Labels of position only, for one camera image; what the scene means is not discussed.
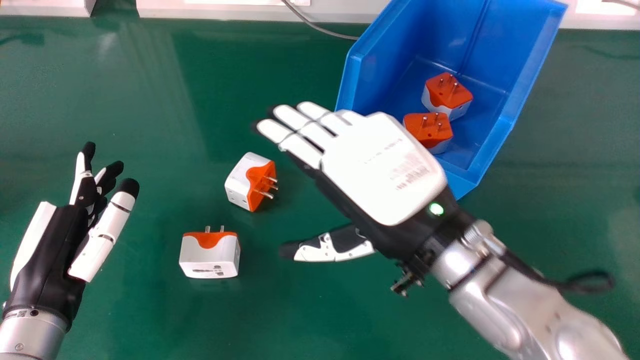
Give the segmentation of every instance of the gray cable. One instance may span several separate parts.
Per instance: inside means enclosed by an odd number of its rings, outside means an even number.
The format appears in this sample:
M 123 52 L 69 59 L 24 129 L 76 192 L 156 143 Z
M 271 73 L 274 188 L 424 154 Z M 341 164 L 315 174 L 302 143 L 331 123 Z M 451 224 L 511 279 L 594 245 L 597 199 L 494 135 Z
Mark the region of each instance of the gray cable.
M 620 4 L 620 5 L 624 5 L 624 6 L 628 6 L 632 9 L 636 9 L 640 12 L 640 5 L 636 5 L 634 3 L 630 3 L 628 1 L 625 0 L 602 0 L 603 3 L 614 3 L 614 4 Z
M 302 20 L 305 24 L 309 25 L 311 28 L 316 29 L 318 31 L 320 31 L 321 33 L 325 33 L 327 35 L 331 35 L 333 37 L 337 37 L 337 38 L 343 38 L 346 40 L 358 40 L 359 37 L 352 37 L 351 35 L 345 35 L 345 34 L 340 34 L 340 33 L 334 33 L 331 30 L 327 30 L 324 28 L 319 27 L 318 25 L 314 24 L 311 20 L 307 19 L 304 15 L 302 15 L 301 12 L 298 11 L 298 9 L 296 9 L 296 7 L 289 1 L 289 0 L 281 0 L 284 5 L 286 5 L 294 14 L 296 14 L 297 17 L 300 18 L 300 20 Z

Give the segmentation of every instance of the green table surface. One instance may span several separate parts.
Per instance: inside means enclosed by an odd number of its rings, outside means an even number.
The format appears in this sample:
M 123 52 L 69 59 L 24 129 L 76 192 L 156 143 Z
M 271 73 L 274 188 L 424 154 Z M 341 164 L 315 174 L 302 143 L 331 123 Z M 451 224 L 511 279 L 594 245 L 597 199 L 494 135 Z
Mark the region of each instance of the green table surface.
M 359 33 L 362 26 L 336 26 Z M 550 277 L 610 270 L 615 290 L 570 296 L 640 358 L 640 36 L 562 30 L 518 124 L 461 200 Z M 129 223 L 84 293 L 60 359 L 502 359 L 429 279 L 408 299 L 370 256 L 303 264 L 282 241 L 345 220 L 250 131 L 274 104 L 335 104 L 351 43 L 302 24 L 139 19 L 115 3 L 92 19 L 0 18 L 0 298 L 41 200 L 68 201 L 75 156 L 125 162 L 141 183 Z M 276 161 L 263 211 L 227 202 L 247 151 Z M 225 225 L 240 276 L 188 279 L 188 231 Z

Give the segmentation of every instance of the white adapter body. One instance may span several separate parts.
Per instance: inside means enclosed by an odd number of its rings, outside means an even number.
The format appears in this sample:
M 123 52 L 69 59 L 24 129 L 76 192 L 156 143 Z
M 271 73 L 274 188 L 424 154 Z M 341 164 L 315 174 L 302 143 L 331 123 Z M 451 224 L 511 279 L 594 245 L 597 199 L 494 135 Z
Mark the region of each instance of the white adapter body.
M 227 177 L 225 191 L 229 202 L 253 212 L 263 198 L 273 199 L 269 191 L 278 189 L 277 182 L 275 163 L 247 152 Z
M 240 243 L 236 233 L 186 233 L 179 264 L 184 275 L 195 279 L 225 279 L 238 275 Z

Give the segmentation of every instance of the metal prong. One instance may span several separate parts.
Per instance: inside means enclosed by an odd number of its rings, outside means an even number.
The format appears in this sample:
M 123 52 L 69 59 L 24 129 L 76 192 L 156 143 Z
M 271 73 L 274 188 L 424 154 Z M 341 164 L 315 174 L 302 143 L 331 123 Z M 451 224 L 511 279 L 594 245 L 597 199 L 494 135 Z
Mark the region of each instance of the metal prong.
M 273 200 L 273 194 L 272 193 L 266 193 L 266 192 L 262 192 L 260 190 L 254 190 L 254 191 L 256 191 L 257 193 L 261 194 L 264 197 L 268 197 L 269 199 Z

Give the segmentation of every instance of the blue bin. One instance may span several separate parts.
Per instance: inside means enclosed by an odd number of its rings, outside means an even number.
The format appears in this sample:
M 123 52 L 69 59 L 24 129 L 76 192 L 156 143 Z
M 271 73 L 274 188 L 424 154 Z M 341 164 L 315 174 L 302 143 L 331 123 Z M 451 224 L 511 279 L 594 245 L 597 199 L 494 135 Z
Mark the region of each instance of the blue bin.
M 349 51 L 336 110 L 402 121 L 426 112 L 427 79 L 453 73 L 474 100 L 436 157 L 459 199 L 515 125 L 565 10 L 551 0 L 392 0 Z

